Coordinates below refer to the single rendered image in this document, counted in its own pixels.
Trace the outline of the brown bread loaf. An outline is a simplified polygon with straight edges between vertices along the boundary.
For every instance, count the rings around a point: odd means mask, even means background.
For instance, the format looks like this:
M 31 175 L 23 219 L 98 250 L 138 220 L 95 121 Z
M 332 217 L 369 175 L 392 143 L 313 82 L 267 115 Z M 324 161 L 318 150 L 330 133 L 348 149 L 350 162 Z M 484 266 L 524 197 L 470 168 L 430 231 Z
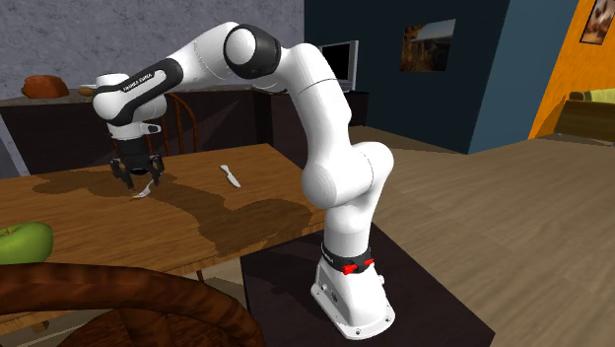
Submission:
M 27 77 L 21 92 L 29 99 L 57 99 L 69 95 L 69 90 L 64 81 L 54 75 Z

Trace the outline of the silver knife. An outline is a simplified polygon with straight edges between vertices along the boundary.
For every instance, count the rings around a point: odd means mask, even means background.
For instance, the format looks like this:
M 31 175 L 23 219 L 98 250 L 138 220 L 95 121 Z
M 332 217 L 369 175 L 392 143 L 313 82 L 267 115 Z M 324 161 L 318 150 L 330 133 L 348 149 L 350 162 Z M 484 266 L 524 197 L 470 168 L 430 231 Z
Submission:
M 230 184 L 232 184 L 234 187 L 240 187 L 239 181 L 233 175 L 233 173 L 230 171 L 230 168 L 227 165 L 220 165 L 220 169 L 225 173 L 226 178 Z

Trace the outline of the green apple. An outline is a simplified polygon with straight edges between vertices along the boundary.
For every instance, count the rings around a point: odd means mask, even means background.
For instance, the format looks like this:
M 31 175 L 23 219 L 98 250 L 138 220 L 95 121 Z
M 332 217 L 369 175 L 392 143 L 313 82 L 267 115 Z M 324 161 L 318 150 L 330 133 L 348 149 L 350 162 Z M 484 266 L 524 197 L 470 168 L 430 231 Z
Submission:
M 46 261 L 53 249 L 53 232 L 40 222 L 0 228 L 0 265 Z

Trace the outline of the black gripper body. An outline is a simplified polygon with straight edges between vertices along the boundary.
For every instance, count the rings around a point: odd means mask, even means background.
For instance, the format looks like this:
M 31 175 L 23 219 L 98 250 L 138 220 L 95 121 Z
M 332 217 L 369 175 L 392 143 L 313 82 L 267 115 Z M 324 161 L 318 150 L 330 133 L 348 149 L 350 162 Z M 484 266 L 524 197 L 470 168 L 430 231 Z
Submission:
M 131 174 L 145 174 L 153 169 L 146 139 L 117 140 L 121 163 Z

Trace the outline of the yellow-green sofa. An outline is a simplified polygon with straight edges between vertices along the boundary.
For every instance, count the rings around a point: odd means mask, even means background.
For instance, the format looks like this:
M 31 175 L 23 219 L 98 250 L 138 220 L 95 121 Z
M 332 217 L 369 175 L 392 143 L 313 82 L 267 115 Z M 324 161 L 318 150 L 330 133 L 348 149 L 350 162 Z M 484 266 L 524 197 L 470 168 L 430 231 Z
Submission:
M 615 88 L 570 92 L 554 132 L 615 145 Z

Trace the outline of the brown framed wall picture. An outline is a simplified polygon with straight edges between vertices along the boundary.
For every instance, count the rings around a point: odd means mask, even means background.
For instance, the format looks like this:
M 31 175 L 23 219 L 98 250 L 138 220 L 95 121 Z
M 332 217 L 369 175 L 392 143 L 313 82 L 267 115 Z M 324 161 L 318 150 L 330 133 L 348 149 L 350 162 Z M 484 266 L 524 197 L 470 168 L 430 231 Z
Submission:
M 595 0 L 580 42 L 601 45 L 615 17 L 615 0 Z

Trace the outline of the brown wooden chair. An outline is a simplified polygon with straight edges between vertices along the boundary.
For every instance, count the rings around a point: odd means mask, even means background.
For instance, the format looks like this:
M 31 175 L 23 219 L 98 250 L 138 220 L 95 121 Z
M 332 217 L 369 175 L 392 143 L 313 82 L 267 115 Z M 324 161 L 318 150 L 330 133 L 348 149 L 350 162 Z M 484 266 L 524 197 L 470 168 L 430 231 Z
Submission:
M 0 315 L 102 309 L 121 311 L 135 347 L 172 347 L 168 313 L 218 327 L 239 347 L 265 347 L 237 299 L 196 280 L 125 266 L 0 265 Z
M 202 97 L 197 91 L 165 94 L 163 113 L 135 125 L 148 155 L 170 157 L 201 151 L 205 140 L 201 129 L 205 115 Z

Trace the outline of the landscape wall picture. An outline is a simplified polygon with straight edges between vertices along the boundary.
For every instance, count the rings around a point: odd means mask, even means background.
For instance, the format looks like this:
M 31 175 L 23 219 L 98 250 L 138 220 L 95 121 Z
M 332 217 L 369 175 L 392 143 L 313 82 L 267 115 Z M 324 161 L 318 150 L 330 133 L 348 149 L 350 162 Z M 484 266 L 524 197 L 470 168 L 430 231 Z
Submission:
M 455 19 L 406 27 L 399 70 L 441 72 L 446 70 Z

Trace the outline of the grey television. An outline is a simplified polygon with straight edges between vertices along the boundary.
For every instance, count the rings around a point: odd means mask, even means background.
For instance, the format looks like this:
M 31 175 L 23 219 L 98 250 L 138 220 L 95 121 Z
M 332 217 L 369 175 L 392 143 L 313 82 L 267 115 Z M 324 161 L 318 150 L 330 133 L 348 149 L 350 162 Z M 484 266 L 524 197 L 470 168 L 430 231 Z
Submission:
M 356 90 L 359 42 L 350 40 L 321 45 L 320 52 L 331 67 L 344 93 Z

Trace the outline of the dark robot stand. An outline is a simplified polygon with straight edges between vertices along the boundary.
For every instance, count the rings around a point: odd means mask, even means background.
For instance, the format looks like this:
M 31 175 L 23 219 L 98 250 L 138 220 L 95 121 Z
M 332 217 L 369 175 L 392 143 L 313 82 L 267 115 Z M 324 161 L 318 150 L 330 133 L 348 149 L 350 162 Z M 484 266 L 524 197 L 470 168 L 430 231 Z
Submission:
M 492 347 L 495 331 L 378 226 L 356 250 L 317 231 L 241 257 L 265 347 Z

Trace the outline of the brown wooden table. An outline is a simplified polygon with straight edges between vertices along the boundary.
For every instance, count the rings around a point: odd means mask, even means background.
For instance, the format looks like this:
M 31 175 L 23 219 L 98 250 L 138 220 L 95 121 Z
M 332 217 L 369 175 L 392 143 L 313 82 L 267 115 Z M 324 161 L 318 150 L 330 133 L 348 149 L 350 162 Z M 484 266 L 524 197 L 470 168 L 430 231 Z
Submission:
M 144 198 L 106 167 L 0 179 L 0 227 L 43 222 L 52 262 L 185 275 L 321 229 L 302 171 L 268 144 L 167 158 Z M 227 165 L 234 187 L 220 165 Z

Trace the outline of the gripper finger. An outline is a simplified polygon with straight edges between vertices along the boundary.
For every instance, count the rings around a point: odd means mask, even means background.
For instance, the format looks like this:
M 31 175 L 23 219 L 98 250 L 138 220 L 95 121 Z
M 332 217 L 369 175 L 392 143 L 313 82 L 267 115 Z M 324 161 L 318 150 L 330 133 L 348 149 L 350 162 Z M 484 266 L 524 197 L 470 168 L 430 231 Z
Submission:
M 128 189 L 134 188 L 134 183 L 131 176 L 132 167 L 129 164 L 125 164 L 121 159 L 114 158 L 110 161 L 110 167 L 115 178 L 119 178 Z
M 151 155 L 147 170 L 152 176 L 153 184 L 158 185 L 160 177 L 165 171 L 163 158 L 159 154 Z

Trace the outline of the dark kitchen counter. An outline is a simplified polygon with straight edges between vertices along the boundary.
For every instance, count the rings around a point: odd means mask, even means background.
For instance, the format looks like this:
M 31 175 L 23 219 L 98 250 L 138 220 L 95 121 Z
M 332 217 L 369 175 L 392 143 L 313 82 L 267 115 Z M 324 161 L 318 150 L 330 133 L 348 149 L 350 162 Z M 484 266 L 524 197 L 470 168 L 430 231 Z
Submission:
M 205 115 L 201 151 L 268 143 L 298 167 L 307 161 L 307 139 L 287 94 L 247 86 L 201 92 Z M 103 120 L 90 99 L 69 97 L 0 101 L 0 117 L 31 174 L 102 166 L 114 155 Z

